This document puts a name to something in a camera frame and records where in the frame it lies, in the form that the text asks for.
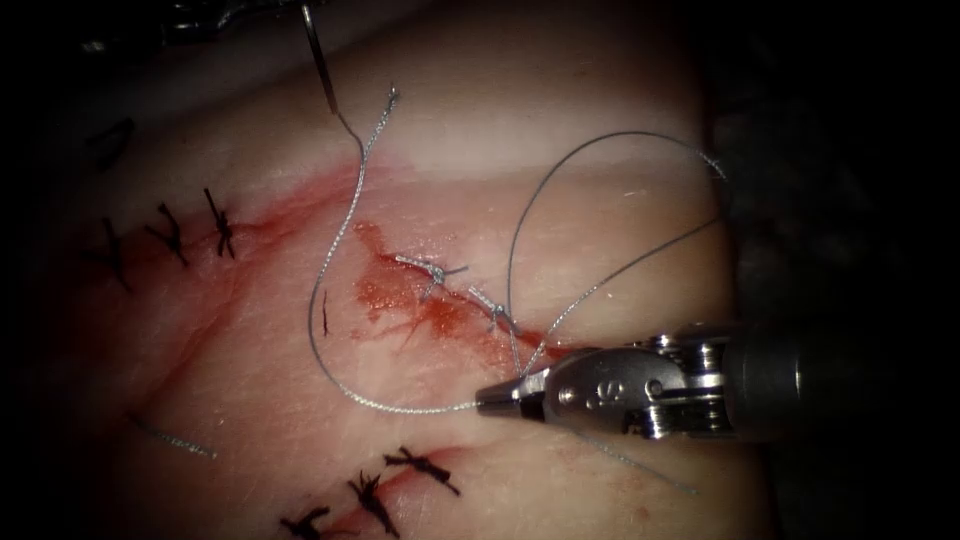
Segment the red blood stain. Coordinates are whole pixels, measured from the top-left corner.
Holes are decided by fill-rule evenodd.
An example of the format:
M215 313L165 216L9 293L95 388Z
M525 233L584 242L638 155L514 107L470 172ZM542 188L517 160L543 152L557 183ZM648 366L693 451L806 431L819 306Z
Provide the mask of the red blood stain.
M423 299L423 292L433 278L422 268L397 262L397 253L387 250L387 242L379 225L359 221L353 232L369 255L369 262L355 282L356 299L366 306L366 317L371 322L380 320L386 312L403 315L405 322L397 323L380 335L403 334L409 339L417 330L428 329L433 340L457 340L461 346L478 350L489 364L504 368L513 366L509 351L509 327L502 317L498 327L489 331L491 313L473 296L438 285ZM543 334L524 330L517 337L520 343L536 347ZM574 347L547 347L549 358L559 358Z

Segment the surgical needle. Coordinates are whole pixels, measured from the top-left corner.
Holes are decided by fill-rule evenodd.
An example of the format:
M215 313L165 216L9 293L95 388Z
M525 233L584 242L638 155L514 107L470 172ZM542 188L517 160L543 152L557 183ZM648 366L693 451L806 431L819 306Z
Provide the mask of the surgical needle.
M323 59L323 51L320 50L320 41L317 39L317 29L313 25L310 5L307 2L302 2L300 10L303 13L303 25L307 29L307 39L310 41L310 50L313 51L313 61L317 64L317 73L320 74L320 82L323 83L323 93L327 96L330 113L333 115L340 114L340 109L337 107L337 96L333 94L333 83L330 82L330 73L327 71L327 62Z

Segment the metal instrument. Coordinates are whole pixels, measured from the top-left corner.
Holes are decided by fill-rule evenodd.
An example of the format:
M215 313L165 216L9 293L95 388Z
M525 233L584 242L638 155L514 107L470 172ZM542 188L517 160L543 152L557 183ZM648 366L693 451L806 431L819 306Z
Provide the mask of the metal instrument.
M484 416L661 439L767 441L882 418L896 384L876 329L710 326L580 349L477 392Z

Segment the skin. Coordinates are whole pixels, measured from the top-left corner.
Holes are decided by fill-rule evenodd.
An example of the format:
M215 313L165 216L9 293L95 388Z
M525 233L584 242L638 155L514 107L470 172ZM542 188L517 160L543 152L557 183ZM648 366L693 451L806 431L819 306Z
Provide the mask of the skin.
M323 284L330 335L319 349L348 387L422 407L470 401L512 377L503 327L487 334L489 314L464 299L473 285L505 302L510 238L542 175L611 131L700 143L696 77L669 25L619 4L588 4L433 7L328 58L341 111L364 140L390 83L402 94ZM42 455L79 486L78 528L102 538L289 538L281 518L329 506L318 530L382 538L383 525L347 486L363 470L382 473L377 496L402 538L769 536L750 447L612 439L695 486L693 496L555 428L470 411L395 415L345 398L305 331L358 165L355 143L325 107L304 66L138 132L39 243L49 270L36 275L39 307L28 322L59 338L41 343L37 361L18 373L17 397L44 419L31 433L38 448L73 449ZM236 260L216 255L203 187L228 213ZM188 268L143 229L169 234L160 201L181 226ZM561 169L527 220L513 318L542 333L612 270L716 213L703 164L688 153L641 139L589 149ZM75 256L107 253L100 216L122 238L132 294L110 268ZM417 301L430 280L378 259L393 253L470 266L431 292L465 314L465 334L436 330L442 317L412 323L427 309ZM370 296L364 283L403 290ZM730 286L723 228L710 227L604 287L551 345L611 346L723 319ZM316 331L322 336L319 323ZM165 444L127 413L218 457ZM451 471L462 497L429 475L385 468L383 454L401 446Z

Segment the black suture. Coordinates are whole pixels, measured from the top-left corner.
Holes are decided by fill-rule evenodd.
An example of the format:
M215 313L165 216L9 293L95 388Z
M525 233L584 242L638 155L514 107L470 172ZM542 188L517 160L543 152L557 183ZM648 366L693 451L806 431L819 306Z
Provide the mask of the black suture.
M203 188L203 194L207 196L207 202L210 203L210 211L213 212L213 219L217 223L217 231L220 233L220 242L217 244L217 255L223 257L223 247L227 247L227 251L230 253L231 259L236 259L233 254L233 244L230 243L230 238L233 237L233 231L230 230L230 226L227 224L227 212L226 210L217 211L217 205L213 204L213 197L210 195L210 190Z
M347 482L347 485L353 488L353 491L357 494L357 500L360 502L360 506L367 512L373 514L374 517L383 524L383 528L387 534L392 534L396 538L400 538L400 533L397 532L397 528L393 526L390 515L387 514L387 509L383 507L383 503L380 502L380 499L377 498L377 495L374 493L380 485L380 475L378 474L373 478L364 479L363 471L360 471L360 485L354 484L352 480Z
M161 242L163 242L170 251L174 253L183 263L183 267L186 268L190 266L190 263L187 261L187 258L183 256L183 242L180 239L180 225L177 223L177 220L174 219L173 214L170 212L170 209L167 208L167 205L160 203L160 206L157 207L157 212L160 212L167 217L167 221L170 223L170 236L164 236L163 233L154 229L149 225L144 225L143 228L153 236L156 236Z
M437 467L425 457L415 457L403 446L400 447L400 453L403 454L402 457L383 455L383 460L388 467L391 465L410 465L414 470L428 474L437 482L450 488L450 491L457 497L460 496L460 490L450 484L450 471Z
M320 506L311 510L296 523L286 518L280 518L280 524L286 527L290 531L290 534L302 538L303 540L323 540L324 538L333 538L334 536L340 534L357 536L358 533L354 531L318 531L313 526L313 520L323 517L329 513L330 507Z
M114 146L97 159L98 171L106 172L117 163L124 150L127 149L127 143L130 142L130 136L133 135L134 129L136 129L136 124L132 118L127 117L104 131L87 137L84 143L88 147L98 146L100 143L118 137Z
M101 255L100 253L84 250L80 252L80 255L87 260L99 262L112 268L113 274L117 277L120 285L123 285L123 288L128 293L132 293L133 289L123 277L123 259L120 258L120 238L118 238L117 234L113 231L113 224L110 223L110 218L102 218L101 221L103 222L103 228L107 232L107 244L110 246L110 254Z

